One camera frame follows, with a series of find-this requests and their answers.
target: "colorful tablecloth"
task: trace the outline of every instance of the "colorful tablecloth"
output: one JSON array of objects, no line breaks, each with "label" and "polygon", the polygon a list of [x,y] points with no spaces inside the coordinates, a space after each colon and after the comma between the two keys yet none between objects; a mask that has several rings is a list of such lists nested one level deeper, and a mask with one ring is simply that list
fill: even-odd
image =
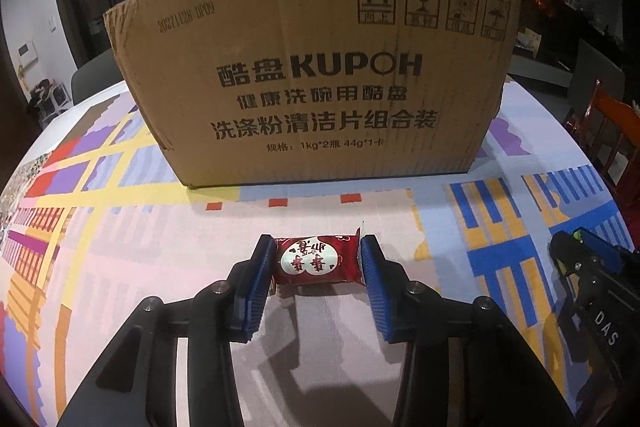
[{"label": "colorful tablecloth", "polygon": [[[467,174],[187,190],[128,93],[92,107],[43,160],[4,216],[0,367],[47,426],[145,296],[193,296],[260,233],[353,233],[363,222],[412,279],[463,301],[492,296],[576,410],[590,369],[570,360],[556,323],[564,295],[549,240],[582,226],[631,248],[596,171],[514,82]],[[185,353],[181,342],[180,425]],[[247,426],[376,426],[393,415],[404,346],[382,341],[359,285],[269,298],[259,332],[232,353]]]}]

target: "candy wrapper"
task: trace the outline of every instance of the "candy wrapper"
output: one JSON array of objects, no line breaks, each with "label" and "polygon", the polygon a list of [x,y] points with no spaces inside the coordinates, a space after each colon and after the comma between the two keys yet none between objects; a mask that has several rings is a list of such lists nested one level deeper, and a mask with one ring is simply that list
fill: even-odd
[{"label": "candy wrapper", "polygon": [[360,229],[355,235],[276,239],[276,284],[305,285],[362,281]]}]

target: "white label on wrapper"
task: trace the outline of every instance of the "white label on wrapper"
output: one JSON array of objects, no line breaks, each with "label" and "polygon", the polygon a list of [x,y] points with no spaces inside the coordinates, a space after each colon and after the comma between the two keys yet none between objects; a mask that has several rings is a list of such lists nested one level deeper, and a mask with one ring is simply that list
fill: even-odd
[{"label": "white label on wrapper", "polygon": [[298,275],[305,271],[311,275],[324,275],[338,266],[338,253],[334,247],[323,243],[317,237],[307,237],[284,251],[280,258],[280,266],[290,275]]}]

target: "red wooden chair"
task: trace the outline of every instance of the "red wooden chair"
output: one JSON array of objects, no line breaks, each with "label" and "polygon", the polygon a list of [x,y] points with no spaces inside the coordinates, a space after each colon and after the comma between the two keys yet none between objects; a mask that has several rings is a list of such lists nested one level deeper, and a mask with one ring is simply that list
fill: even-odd
[{"label": "red wooden chair", "polygon": [[[593,141],[589,144],[587,137],[590,135],[591,119],[596,111],[603,115],[602,123],[595,136],[593,136]],[[640,193],[640,158],[638,155],[638,148],[640,148],[640,116],[630,106],[609,96],[601,88],[600,81],[596,80],[593,96],[584,117],[577,124],[566,125],[565,128],[578,142],[578,145],[580,145],[591,163],[596,166],[596,164],[600,164],[598,152],[603,145],[602,133],[607,120],[620,130],[620,138],[598,172],[616,203],[622,208],[636,202]],[[625,139],[631,145],[630,152],[625,153],[628,164],[618,183],[613,184],[608,175],[609,168],[613,164]]]}]

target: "cardboard box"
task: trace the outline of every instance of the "cardboard box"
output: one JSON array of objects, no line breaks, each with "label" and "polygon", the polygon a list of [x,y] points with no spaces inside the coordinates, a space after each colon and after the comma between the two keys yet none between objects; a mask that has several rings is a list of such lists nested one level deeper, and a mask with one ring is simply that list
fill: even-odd
[{"label": "cardboard box", "polygon": [[127,0],[116,61],[185,185],[466,171],[520,0]]}]

